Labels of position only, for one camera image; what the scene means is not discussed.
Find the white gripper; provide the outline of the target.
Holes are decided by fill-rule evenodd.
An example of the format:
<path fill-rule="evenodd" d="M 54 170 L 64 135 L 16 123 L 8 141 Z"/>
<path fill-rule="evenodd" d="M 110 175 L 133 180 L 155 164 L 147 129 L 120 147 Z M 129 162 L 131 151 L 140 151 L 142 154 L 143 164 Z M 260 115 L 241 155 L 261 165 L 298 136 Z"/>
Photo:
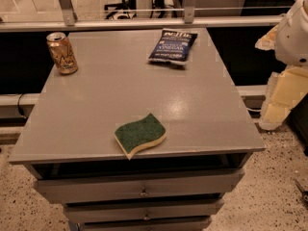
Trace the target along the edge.
<path fill-rule="evenodd" d="M 271 28 L 257 40 L 255 47 L 260 50 L 273 50 L 278 26 Z M 280 74 L 273 72 L 269 77 L 259 126 L 272 131 L 282 125 L 290 110 L 308 93 L 308 67 L 288 65 Z"/>

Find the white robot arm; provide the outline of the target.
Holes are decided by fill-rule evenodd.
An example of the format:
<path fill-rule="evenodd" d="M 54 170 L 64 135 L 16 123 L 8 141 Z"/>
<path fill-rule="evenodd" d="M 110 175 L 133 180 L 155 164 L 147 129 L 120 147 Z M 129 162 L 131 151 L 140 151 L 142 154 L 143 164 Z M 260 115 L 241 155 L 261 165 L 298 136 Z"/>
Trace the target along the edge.
<path fill-rule="evenodd" d="M 267 83 L 259 126 L 275 130 L 308 93 L 308 0 L 296 0 L 278 25 L 257 40 L 255 47 L 273 50 L 286 65 Z"/>

